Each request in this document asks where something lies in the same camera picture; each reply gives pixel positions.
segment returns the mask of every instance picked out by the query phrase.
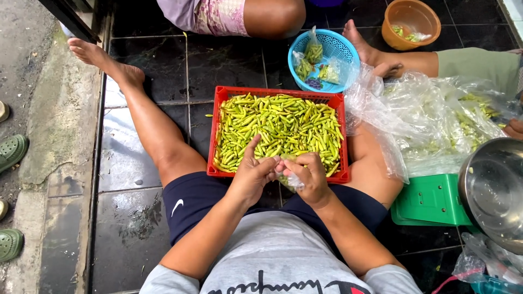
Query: green pants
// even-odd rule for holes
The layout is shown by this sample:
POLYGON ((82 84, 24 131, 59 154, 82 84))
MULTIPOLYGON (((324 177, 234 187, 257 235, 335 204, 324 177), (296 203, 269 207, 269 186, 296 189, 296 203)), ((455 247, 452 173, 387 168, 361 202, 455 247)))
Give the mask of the green pants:
POLYGON ((497 91, 516 96, 519 93, 521 56, 508 52, 494 52, 479 48, 451 49, 436 52, 439 60, 438 75, 474 76, 491 80, 497 91))

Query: pink patterned shorts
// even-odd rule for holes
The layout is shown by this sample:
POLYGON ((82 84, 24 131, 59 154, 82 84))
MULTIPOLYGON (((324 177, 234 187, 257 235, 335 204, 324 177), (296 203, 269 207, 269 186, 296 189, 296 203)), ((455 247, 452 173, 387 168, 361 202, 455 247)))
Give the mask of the pink patterned shorts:
POLYGON ((195 33, 248 37, 243 23, 245 0, 201 0, 195 8, 195 33))

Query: red plastic crate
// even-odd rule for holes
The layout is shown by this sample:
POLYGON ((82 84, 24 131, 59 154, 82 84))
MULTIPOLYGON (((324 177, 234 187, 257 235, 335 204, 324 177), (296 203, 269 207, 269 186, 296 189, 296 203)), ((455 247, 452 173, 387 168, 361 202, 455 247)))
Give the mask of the red plastic crate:
MULTIPOLYGON (((209 158, 207 159, 207 174, 213 177, 234 177, 234 173, 222 172, 214 167, 214 154, 216 151, 216 131, 220 124, 220 106, 223 101, 229 100, 232 96, 248 94, 256 95, 258 97, 265 97, 267 95, 275 96, 276 94, 287 94, 296 98, 302 98, 310 100, 316 104, 325 103, 336 110, 336 116, 338 118, 338 124, 341 125, 339 128, 343 137, 346 137, 345 127, 345 104, 343 100, 343 94, 329 94, 329 93, 316 93, 316 92, 304 92, 304 91, 292 91, 282 89, 263 89, 263 88, 244 88, 244 87, 228 87, 228 86, 217 86, 214 92, 214 111, 212 118, 212 130, 211 130, 211 144, 209 146, 209 158)), ((327 178, 327 182, 344 184, 350 181, 350 173, 348 166, 348 155, 347 155, 347 144, 344 141, 339 151, 340 167, 341 171, 333 174, 327 178)))

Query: orange plastic bowl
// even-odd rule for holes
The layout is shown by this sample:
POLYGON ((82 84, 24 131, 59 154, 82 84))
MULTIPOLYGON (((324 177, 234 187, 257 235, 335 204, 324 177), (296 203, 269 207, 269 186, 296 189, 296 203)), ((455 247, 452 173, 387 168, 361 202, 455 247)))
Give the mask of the orange plastic bowl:
POLYGON ((385 10, 381 34, 385 42, 400 51, 410 50, 434 42, 441 32, 441 23, 436 13, 418 0, 395 0, 385 10), (411 32, 431 35, 421 42, 412 42, 396 34, 392 26, 403 27, 403 36, 411 32))

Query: blue plastic basket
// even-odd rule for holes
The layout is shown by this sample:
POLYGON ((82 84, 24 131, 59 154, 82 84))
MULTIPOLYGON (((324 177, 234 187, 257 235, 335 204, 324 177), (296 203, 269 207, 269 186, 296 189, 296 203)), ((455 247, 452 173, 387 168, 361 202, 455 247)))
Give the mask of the blue plastic basket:
MULTIPOLYGON (((355 68, 359 70, 360 67, 360 61, 358 53, 356 52, 356 48, 347 40, 347 38, 343 37, 342 35, 330 31, 330 30, 324 30, 324 29, 317 29, 316 30, 316 36, 318 38, 318 41, 323 46, 323 60, 316 65, 316 71, 312 73, 312 76, 317 77, 320 70, 318 66, 322 63, 326 64, 327 60, 330 57, 336 56, 337 58, 351 62, 355 65, 355 68)), ((294 71, 294 67, 292 66, 292 51, 296 52, 304 52, 305 46, 307 46, 307 43, 309 41, 309 32, 306 31, 303 34, 299 35, 296 40, 292 43, 290 49, 289 49, 289 55, 287 57, 288 63, 289 63, 289 69, 292 73, 292 76, 294 77, 294 80, 302 89, 303 91, 313 91, 313 92, 323 92, 323 93, 341 93, 348 85, 334 85, 327 82, 322 82, 324 87, 320 90, 314 89, 307 85, 306 83, 302 82, 300 78, 296 75, 296 72, 294 71)))

